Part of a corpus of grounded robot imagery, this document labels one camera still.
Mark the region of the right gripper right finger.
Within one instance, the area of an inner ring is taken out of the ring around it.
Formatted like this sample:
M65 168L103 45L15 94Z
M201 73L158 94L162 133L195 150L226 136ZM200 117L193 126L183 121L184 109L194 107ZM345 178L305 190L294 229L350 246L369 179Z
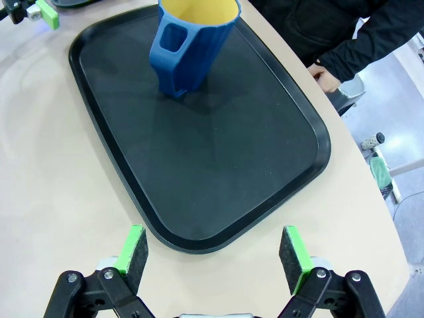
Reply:
M279 257L291 294L280 317L312 317L316 309L333 317L386 316L368 274L336 274L325 259L309 255L297 227L284 227Z

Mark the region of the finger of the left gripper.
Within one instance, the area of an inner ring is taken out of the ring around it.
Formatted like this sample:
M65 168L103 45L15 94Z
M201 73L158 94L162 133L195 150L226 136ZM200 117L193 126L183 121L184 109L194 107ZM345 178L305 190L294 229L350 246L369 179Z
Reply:
M43 20L52 30L60 26L59 14L43 0L2 0L1 20L9 17L17 25L25 19Z

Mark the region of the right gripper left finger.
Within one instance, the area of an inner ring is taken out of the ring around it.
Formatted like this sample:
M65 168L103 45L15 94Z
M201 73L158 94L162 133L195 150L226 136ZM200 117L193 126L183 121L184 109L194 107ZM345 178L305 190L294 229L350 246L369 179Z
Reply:
M73 270L59 275L44 316L96 317L112 310L117 317L153 317L137 296L147 258L146 229L133 225L120 255L90 276Z

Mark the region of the person's left hand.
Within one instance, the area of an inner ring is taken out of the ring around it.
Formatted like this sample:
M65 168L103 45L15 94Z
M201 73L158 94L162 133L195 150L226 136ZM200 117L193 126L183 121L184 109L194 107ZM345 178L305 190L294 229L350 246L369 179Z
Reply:
M307 70L324 93L333 93L341 85L341 82L323 66L312 64Z

